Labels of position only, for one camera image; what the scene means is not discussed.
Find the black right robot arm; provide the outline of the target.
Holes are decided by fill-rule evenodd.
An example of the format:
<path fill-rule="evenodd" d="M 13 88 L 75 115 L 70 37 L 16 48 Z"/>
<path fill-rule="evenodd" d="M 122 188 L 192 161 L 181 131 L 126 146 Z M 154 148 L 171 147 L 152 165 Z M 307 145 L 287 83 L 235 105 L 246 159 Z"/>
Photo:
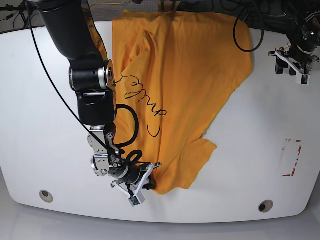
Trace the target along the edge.
<path fill-rule="evenodd" d="M 91 166 L 97 176 L 113 177 L 116 187 L 133 201 L 142 189 L 153 190 L 155 163 L 141 161 L 142 152 L 125 154 L 124 148 L 138 137 L 138 116 L 128 105 L 116 104 L 116 82 L 86 0 L 28 0 L 28 10 L 36 8 L 58 51 L 69 61 L 69 85 L 77 98 L 74 117 L 88 133 L 93 149 Z M 118 110 L 127 110 L 134 120 L 130 140 L 116 144 L 115 119 Z"/>

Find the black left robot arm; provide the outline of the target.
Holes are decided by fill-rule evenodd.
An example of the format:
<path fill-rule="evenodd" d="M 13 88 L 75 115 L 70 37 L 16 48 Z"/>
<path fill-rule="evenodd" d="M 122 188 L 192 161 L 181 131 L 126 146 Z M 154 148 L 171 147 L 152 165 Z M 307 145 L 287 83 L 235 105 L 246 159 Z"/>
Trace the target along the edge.
<path fill-rule="evenodd" d="M 320 2 L 318 0 L 282 0 L 283 14 L 292 20 L 294 28 L 287 30 L 286 46 L 276 48 L 268 54 L 275 57 L 275 73 L 282 75 L 289 69 L 291 76 L 302 74 L 305 79 L 313 64 L 320 58 L 314 55 L 320 46 Z"/>

